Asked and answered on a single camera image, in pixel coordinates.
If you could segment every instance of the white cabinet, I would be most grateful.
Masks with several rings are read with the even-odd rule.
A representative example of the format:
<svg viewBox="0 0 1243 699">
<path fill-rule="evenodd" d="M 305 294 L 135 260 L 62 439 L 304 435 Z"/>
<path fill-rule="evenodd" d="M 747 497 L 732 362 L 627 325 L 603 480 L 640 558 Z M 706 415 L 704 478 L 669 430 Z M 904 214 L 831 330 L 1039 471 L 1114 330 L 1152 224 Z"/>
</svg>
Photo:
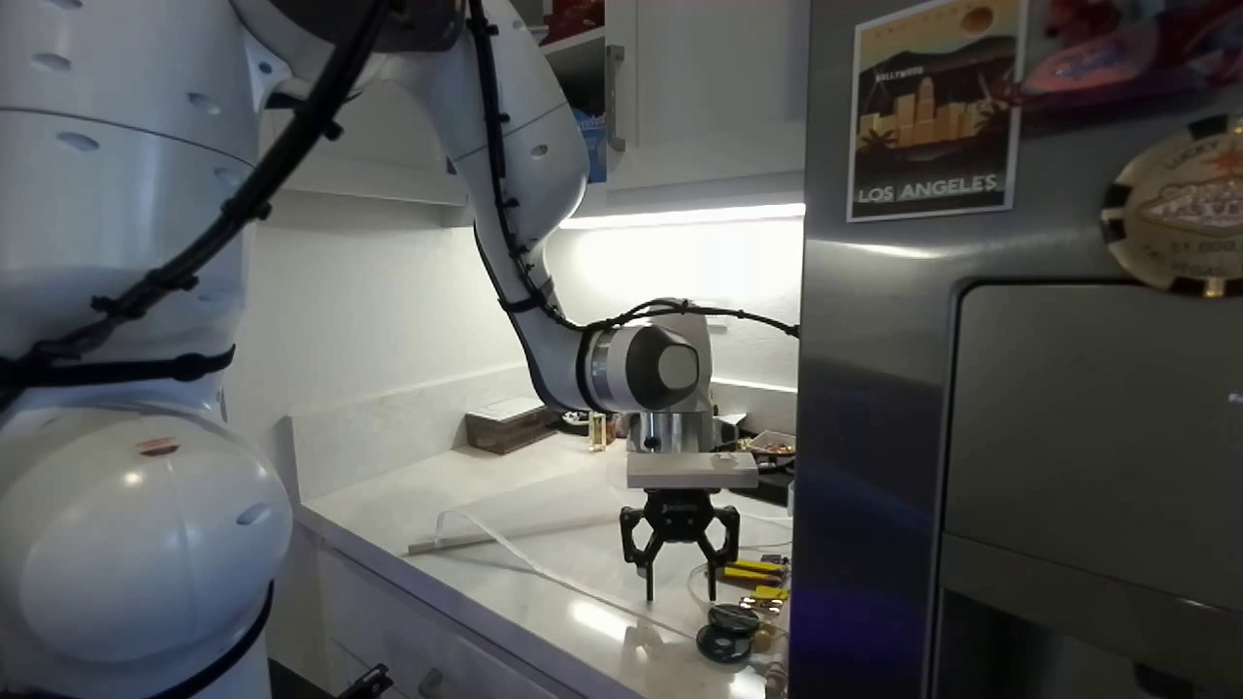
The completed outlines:
<svg viewBox="0 0 1243 699">
<path fill-rule="evenodd" d="M 384 663 L 396 691 L 419 699 L 550 699 L 519 663 L 481 650 L 431 606 L 390 588 L 375 572 L 319 550 L 323 625 L 335 691 L 363 668 Z"/>
<path fill-rule="evenodd" d="M 262 116 L 262 145 L 280 135 L 288 111 Z M 384 199 L 419 204 L 464 204 L 464 186 L 447 170 L 428 111 L 396 87 L 368 87 L 339 116 L 340 140 L 319 140 L 288 190 Z"/>
<path fill-rule="evenodd" d="M 805 170 L 807 0 L 608 0 L 612 186 Z"/>
</svg>

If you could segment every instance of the framed picture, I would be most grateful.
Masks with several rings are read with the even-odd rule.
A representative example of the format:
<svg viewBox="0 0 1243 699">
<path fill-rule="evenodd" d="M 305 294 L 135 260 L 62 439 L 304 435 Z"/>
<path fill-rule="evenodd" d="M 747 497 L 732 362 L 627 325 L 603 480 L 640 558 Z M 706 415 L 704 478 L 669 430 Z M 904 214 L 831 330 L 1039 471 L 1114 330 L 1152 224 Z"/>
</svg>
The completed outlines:
<svg viewBox="0 0 1243 699">
<path fill-rule="evenodd" d="M 1025 0 L 938 0 L 855 27 L 850 220 L 1004 208 Z"/>
</svg>

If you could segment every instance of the black cable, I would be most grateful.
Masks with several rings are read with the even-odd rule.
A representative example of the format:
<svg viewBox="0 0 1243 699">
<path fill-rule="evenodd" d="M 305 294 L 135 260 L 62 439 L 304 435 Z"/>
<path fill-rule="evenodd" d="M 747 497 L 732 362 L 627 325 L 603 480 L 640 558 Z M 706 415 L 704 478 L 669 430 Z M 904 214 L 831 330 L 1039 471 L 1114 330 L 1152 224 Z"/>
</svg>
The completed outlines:
<svg viewBox="0 0 1243 699">
<path fill-rule="evenodd" d="M 770 313 L 749 313 L 749 311 L 732 311 L 732 305 L 699 305 L 690 300 L 644 300 L 612 318 L 605 318 L 603 325 L 624 325 L 624 321 L 638 321 L 638 318 L 656 318 L 656 313 L 727 313 L 727 318 L 740 318 L 740 321 L 756 321 L 756 325 L 772 325 L 788 338 L 798 338 L 798 325 L 793 321 L 775 321 Z"/>
<path fill-rule="evenodd" d="M 374 0 L 361 14 L 349 41 L 339 41 L 327 71 L 319 72 L 309 98 L 293 109 L 291 126 L 262 153 L 258 166 L 235 186 L 235 194 L 221 204 L 217 220 L 199 233 L 190 250 L 183 250 L 164 267 L 152 267 L 141 282 L 120 290 L 116 300 L 94 300 L 94 311 L 106 313 L 90 325 L 77 325 L 62 338 L 34 342 L 20 362 L 27 368 L 46 368 L 54 362 L 77 362 L 106 346 L 125 321 L 144 318 L 170 290 L 195 287 L 195 273 L 209 263 L 249 220 L 267 217 L 267 199 L 288 182 L 288 173 L 309 154 L 309 148 L 339 133 L 335 116 L 349 102 L 352 83 L 361 79 L 380 31 L 388 21 L 388 0 Z M 27 384 L 0 390 L 0 412 L 20 399 Z"/>
</svg>

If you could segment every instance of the stainless steel refrigerator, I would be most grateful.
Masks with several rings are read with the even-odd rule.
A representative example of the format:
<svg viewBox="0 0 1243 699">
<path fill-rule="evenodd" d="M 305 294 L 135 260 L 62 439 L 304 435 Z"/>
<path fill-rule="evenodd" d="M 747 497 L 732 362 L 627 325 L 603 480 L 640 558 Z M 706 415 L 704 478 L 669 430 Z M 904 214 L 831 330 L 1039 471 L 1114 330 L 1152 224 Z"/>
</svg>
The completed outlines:
<svg viewBox="0 0 1243 699">
<path fill-rule="evenodd" d="M 810 0 L 793 691 L 1243 695 L 1243 305 L 1097 230 L 1243 89 L 1025 133 L 1011 208 L 848 220 L 855 25 L 897 9 Z"/>
</svg>

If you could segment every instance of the kitchen counter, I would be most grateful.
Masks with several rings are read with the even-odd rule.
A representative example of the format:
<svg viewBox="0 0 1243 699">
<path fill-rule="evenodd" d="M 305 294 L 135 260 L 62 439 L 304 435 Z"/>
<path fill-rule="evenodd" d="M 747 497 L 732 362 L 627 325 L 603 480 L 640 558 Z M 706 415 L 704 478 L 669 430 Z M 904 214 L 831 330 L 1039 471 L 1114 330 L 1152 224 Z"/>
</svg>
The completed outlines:
<svg viewBox="0 0 1243 699">
<path fill-rule="evenodd" d="M 550 435 L 515 456 L 447 449 L 304 501 L 300 520 L 403 593 L 469 625 L 582 695 L 762 699 L 752 668 L 693 654 L 706 610 L 704 555 L 669 544 L 656 598 L 621 564 L 624 447 L 594 456 Z M 788 514 L 717 494 L 740 514 L 740 555 L 788 550 Z"/>
</svg>

